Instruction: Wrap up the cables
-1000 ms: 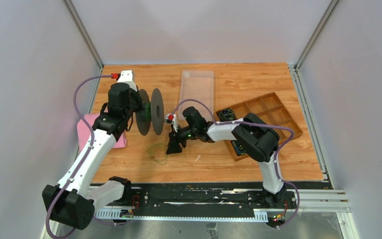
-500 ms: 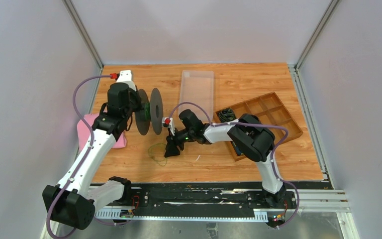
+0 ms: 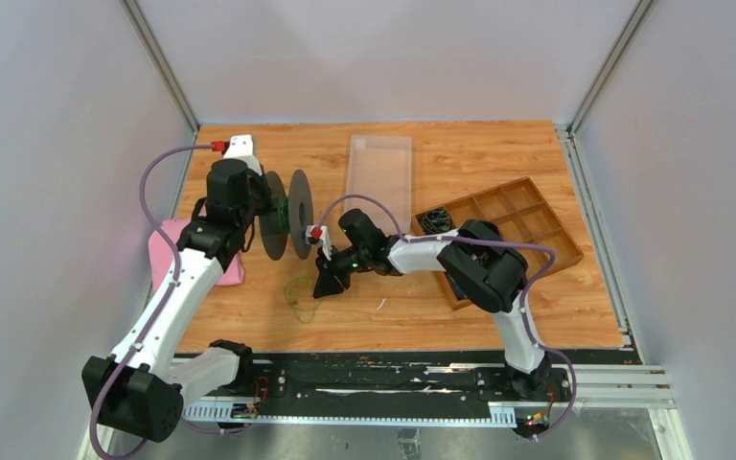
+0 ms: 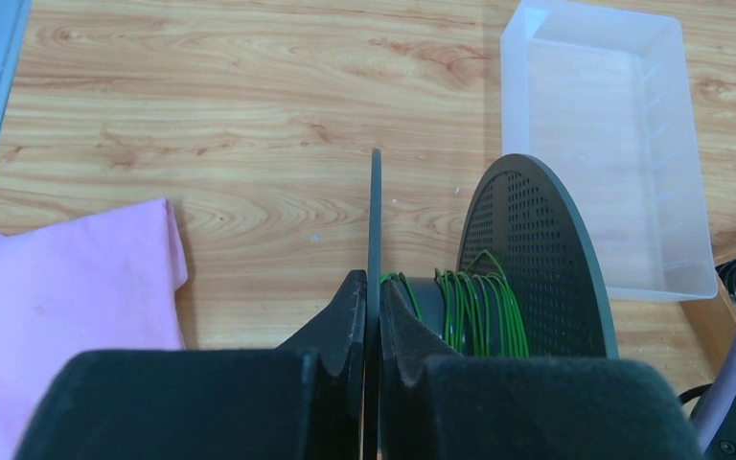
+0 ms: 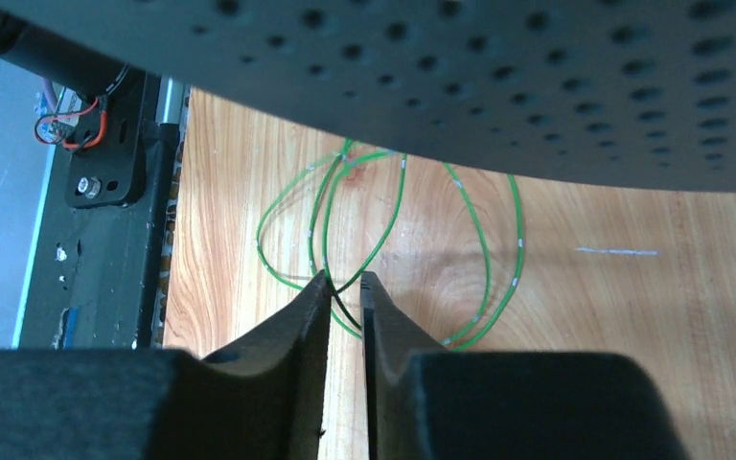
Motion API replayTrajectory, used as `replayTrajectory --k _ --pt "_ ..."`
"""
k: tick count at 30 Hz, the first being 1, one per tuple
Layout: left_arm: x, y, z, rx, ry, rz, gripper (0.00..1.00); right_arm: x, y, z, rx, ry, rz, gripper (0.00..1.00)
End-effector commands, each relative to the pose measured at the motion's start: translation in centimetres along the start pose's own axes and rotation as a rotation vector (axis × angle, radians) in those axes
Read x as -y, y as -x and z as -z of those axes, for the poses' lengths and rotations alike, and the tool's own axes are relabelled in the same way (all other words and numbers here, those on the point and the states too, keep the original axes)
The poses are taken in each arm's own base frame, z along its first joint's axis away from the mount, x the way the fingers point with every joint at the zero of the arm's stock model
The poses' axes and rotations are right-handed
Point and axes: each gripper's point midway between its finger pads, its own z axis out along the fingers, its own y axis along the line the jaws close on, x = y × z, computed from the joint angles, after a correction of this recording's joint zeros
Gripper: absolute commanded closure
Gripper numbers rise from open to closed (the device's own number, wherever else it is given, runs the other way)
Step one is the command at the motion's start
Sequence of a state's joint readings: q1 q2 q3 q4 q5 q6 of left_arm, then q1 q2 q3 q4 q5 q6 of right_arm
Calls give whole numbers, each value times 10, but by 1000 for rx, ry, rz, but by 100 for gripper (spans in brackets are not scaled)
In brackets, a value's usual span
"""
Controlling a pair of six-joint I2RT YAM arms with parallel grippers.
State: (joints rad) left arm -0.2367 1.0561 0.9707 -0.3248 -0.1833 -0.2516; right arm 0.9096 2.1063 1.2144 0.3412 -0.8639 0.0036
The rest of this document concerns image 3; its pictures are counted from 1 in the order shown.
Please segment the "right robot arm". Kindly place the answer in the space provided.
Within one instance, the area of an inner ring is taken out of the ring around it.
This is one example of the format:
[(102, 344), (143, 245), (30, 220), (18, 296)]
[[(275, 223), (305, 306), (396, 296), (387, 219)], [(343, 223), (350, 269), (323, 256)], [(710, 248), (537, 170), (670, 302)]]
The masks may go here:
[(532, 400), (545, 390), (550, 362), (532, 327), (522, 244), (503, 240), (492, 223), (478, 219), (420, 237), (386, 235), (359, 209), (347, 212), (338, 224), (350, 242), (343, 250), (330, 243), (326, 226), (306, 230), (307, 242), (318, 247), (314, 298), (344, 292), (354, 273), (443, 272), (466, 300), (491, 315), (504, 343), (512, 391)]

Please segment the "dark grey perforated spool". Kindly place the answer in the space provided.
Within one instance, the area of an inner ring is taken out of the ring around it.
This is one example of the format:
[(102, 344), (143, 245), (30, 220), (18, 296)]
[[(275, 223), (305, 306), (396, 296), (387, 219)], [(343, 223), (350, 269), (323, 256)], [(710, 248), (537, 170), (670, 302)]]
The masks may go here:
[(268, 186), (268, 207), (259, 216), (259, 230), (264, 251), (269, 259), (279, 261), (285, 255), (288, 242), (300, 260), (311, 253), (306, 230), (313, 224), (311, 186), (302, 170), (295, 170), (289, 181), (288, 192), (279, 174), (265, 175)]

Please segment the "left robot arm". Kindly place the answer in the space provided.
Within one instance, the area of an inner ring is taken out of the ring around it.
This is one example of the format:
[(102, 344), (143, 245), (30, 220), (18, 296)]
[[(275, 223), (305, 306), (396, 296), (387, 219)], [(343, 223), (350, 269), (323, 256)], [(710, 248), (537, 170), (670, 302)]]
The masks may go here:
[(198, 307), (235, 256), (247, 249), (255, 218), (267, 213), (270, 189), (252, 154), (224, 156), (207, 175), (178, 241), (167, 240), (172, 263), (137, 323), (106, 358), (92, 356), (81, 376), (92, 405), (89, 431), (109, 426), (145, 441), (162, 442), (185, 407), (223, 387), (247, 394), (255, 370), (246, 346), (217, 340), (199, 356), (173, 365), (176, 346)]

